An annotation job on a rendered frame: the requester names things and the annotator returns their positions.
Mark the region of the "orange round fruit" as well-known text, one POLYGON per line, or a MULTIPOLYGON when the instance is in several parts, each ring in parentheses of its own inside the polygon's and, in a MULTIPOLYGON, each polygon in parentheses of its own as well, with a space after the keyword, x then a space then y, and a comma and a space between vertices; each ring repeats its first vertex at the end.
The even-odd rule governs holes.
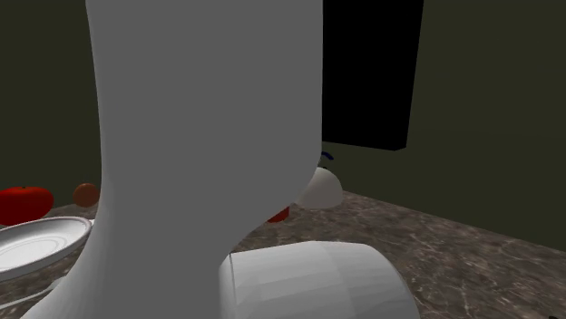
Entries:
POLYGON ((79 207, 88 208, 99 201, 100 191, 92 183, 83 183, 73 192, 73 203, 79 207))

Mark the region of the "white plate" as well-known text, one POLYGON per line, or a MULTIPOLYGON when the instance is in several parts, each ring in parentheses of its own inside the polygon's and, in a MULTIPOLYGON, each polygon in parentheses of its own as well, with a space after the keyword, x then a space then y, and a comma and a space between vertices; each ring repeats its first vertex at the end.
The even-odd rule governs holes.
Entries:
POLYGON ((84 217, 49 217, 0 229, 0 283, 60 261, 93 228, 84 217))

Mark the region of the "red tomato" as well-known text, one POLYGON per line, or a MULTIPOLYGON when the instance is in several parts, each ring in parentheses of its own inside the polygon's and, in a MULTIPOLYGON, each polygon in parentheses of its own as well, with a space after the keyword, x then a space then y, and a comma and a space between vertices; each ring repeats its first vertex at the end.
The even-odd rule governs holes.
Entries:
POLYGON ((45 216, 54 205, 53 194, 40 187, 0 190, 0 225, 14 226, 45 216))

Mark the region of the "black wall cabinet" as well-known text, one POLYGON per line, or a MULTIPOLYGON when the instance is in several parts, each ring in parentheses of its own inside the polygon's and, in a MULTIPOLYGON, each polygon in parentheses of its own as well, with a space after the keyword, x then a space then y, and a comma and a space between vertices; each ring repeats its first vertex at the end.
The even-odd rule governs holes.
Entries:
POLYGON ((322 139, 407 143, 424 0, 324 0, 322 139))

